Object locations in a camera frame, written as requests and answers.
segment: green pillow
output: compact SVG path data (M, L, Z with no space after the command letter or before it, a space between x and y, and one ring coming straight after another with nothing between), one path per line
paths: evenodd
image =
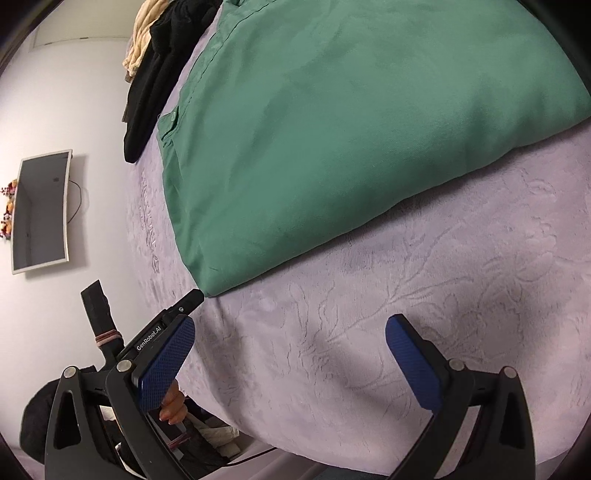
M226 1L158 123L178 250L217 295L590 115L517 0Z

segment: beige clothing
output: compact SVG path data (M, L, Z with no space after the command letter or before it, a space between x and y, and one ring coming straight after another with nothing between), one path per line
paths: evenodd
M127 69L130 78L133 78L138 71L144 52L150 43L150 26L158 20L158 17L168 6L168 2L169 0L145 0L139 8L135 17L131 46L123 61L123 66Z

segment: tv screen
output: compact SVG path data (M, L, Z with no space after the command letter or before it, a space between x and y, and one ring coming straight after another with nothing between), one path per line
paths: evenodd
M12 273L68 261L66 194L72 151L21 162L12 217Z

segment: human hand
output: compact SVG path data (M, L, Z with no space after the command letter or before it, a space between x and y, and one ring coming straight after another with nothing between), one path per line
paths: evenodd
M178 382L175 379L162 401L160 420L168 420L168 423L171 425L182 422L188 412L184 404L184 398L184 393L178 389Z

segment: bed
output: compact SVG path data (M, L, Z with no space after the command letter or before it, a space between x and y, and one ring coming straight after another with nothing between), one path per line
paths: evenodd
M163 113L176 105L219 15ZM127 216L155 314L195 287L175 244L162 173L154 132L128 168ZM206 300L180 384L271 445L391 473L429 417L384 341L387 318L401 312L448 358L517 368L544 462L572 446L591 411L590 215L585 122Z

